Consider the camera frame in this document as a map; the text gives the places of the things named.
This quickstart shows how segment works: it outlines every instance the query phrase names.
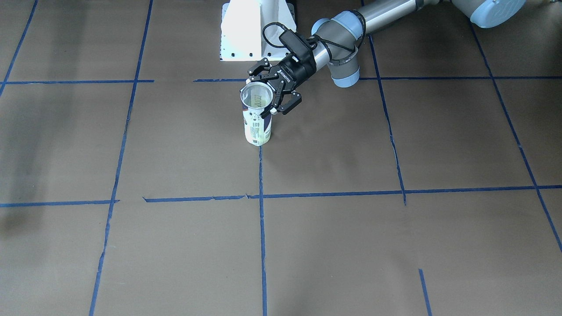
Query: gray floor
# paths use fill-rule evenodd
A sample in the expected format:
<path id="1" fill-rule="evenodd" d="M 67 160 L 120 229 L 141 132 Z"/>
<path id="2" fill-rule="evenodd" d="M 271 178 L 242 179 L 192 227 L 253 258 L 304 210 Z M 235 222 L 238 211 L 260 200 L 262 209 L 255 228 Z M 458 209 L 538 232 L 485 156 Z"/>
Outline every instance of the gray floor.
<path id="1" fill-rule="evenodd" d="M 224 2 L 0 2 L 1 315 L 562 315 L 562 3 L 405 17 L 258 148 Z"/>

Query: floor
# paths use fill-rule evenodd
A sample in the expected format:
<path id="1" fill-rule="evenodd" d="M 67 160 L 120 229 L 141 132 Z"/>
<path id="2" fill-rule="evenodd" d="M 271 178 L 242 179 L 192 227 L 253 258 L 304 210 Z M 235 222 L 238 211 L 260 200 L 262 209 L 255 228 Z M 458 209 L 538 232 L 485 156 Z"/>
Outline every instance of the floor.
<path id="1" fill-rule="evenodd" d="M 562 3 L 404 17 L 258 148 L 224 2 L 0 2 L 0 314 L 562 315 Z"/>

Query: white canister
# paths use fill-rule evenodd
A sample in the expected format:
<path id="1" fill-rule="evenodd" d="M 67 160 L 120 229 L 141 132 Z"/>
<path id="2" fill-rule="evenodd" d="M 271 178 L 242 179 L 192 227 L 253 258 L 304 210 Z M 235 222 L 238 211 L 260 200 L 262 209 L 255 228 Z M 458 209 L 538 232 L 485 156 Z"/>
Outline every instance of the white canister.
<path id="1" fill-rule="evenodd" d="M 271 136 L 271 115 L 262 119 L 260 114 L 273 100 L 273 90 L 262 82 L 250 82 L 240 90 L 244 134 L 246 140 L 256 146 L 268 142 Z"/>

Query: metal tube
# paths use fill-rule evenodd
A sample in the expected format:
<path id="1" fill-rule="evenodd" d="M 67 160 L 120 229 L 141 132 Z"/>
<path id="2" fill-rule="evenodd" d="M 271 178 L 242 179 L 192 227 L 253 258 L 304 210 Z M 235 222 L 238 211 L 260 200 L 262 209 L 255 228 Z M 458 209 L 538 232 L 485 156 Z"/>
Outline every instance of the metal tube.
<path id="1" fill-rule="evenodd" d="M 376 0 L 357 9 L 365 18 L 366 33 L 372 33 L 416 11 L 416 0 Z"/>

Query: blue joint cover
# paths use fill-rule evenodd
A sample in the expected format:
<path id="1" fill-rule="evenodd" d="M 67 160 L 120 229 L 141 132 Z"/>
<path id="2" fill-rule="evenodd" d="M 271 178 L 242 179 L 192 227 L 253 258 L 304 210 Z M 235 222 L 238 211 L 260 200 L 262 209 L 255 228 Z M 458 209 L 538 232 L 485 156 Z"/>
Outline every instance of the blue joint cover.
<path id="1" fill-rule="evenodd" d="M 320 19 L 320 20 L 316 21 L 314 23 L 314 25 L 312 26 L 312 30 L 310 31 L 310 34 L 316 34 L 316 31 L 318 31 L 318 29 L 322 26 L 322 24 L 328 22 L 329 20 L 330 19 L 323 18 L 323 19 Z"/>
<path id="2" fill-rule="evenodd" d="M 332 21 L 336 21 L 337 23 L 341 24 L 344 28 L 346 28 L 355 39 L 359 39 L 363 34 L 363 26 L 361 21 L 355 14 L 351 13 L 350 11 L 343 11 L 342 13 L 336 15 L 332 18 Z"/>
<path id="3" fill-rule="evenodd" d="M 359 69 L 357 69 L 357 71 L 349 77 L 342 79 L 335 79 L 332 77 L 332 80 L 334 80 L 334 83 L 340 88 L 349 88 L 359 81 Z"/>

